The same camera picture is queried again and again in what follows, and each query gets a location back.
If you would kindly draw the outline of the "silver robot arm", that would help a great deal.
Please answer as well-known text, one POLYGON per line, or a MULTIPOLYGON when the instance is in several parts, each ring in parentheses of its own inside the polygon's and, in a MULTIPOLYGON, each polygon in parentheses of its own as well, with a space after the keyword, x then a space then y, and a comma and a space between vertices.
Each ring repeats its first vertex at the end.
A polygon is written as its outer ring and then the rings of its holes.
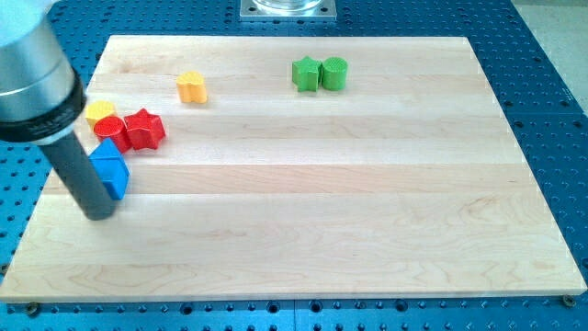
POLYGON ((51 27, 52 1, 1 1, 1 139, 36 144, 86 218, 113 214, 74 122, 85 92, 51 27))

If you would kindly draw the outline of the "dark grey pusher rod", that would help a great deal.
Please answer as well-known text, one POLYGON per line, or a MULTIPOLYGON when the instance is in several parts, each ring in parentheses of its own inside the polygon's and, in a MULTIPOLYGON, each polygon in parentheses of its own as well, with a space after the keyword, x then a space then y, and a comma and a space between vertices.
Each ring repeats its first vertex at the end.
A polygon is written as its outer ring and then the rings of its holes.
POLYGON ((113 214, 116 202, 73 131, 60 131, 41 140, 40 149, 89 220, 104 220, 113 214))

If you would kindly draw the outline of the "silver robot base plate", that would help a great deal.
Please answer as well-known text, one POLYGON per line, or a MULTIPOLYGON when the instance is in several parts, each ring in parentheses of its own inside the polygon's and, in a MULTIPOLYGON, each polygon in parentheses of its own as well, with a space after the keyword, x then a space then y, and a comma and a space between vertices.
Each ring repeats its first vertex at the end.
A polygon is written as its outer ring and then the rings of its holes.
POLYGON ((241 21, 335 21, 334 0, 241 0, 241 21))

